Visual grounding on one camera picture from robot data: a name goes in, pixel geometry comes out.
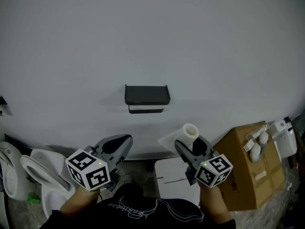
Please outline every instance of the black wall shelf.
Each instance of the black wall shelf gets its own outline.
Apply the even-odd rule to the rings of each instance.
[[[127,86],[125,85],[125,103],[131,114],[162,113],[162,109],[131,110],[132,105],[168,105],[171,100],[166,86]]]

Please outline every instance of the white stool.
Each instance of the white stool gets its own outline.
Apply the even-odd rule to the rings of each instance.
[[[158,160],[155,173],[161,198],[181,198],[199,205],[200,187],[189,184],[185,172],[188,165],[180,157]]]

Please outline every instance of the white tissue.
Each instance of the white tissue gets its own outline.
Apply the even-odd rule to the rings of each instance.
[[[161,146],[167,150],[178,154],[175,149],[175,141],[178,140],[184,143],[191,151],[193,150],[193,142],[198,138],[199,130],[196,126],[190,123],[186,123],[179,130],[158,139]]]
[[[251,162],[258,162],[259,156],[261,153],[261,146],[259,146],[257,143],[254,143],[253,147],[250,150],[250,160]]]
[[[268,142],[268,134],[267,134],[267,132],[263,131],[258,137],[258,143],[260,146],[263,146],[267,142]]]

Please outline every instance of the toilet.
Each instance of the toilet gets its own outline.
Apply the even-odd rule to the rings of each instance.
[[[21,152],[12,144],[0,143],[0,163],[3,185],[10,198],[25,201],[34,195],[36,185],[28,180],[28,174],[20,164]]]
[[[30,156],[20,158],[27,173],[41,183],[42,206],[47,218],[52,210],[59,210],[78,187],[69,174],[65,159],[62,154],[43,149],[33,149]]]

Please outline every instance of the cardboard box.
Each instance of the cardboard box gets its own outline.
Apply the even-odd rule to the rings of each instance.
[[[282,165],[268,131],[268,143],[259,162],[252,163],[249,152],[243,149],[247,142],[246,134],[264,124],[260,122],[233,128],[214,146],[214,150],[224,154],[234,166],[226,181],[219,185],[229,211],[259,208],[284,185]],[[264,170],[267,175],[257,181],[255,176]]]

